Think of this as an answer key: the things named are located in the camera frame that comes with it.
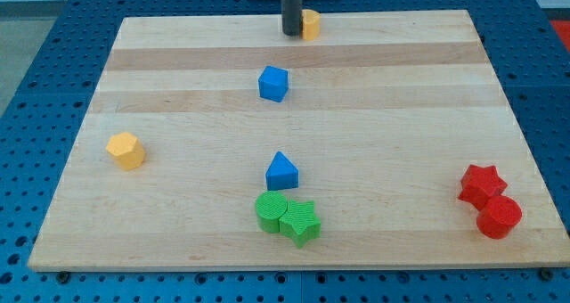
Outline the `black cylindrical robot arm stick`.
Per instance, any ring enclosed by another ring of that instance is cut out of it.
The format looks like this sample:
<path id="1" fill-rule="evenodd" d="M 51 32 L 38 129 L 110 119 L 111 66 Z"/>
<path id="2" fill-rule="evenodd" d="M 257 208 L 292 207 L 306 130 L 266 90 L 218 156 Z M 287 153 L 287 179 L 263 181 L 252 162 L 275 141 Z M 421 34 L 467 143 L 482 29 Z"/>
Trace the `black cylindrical robot arm stick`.
<path id="1" fill-rule="evenodd" d="M 281 27 L 285 35 L 299 36 L 302 27 L 302 0 L 281 0 Z"/>

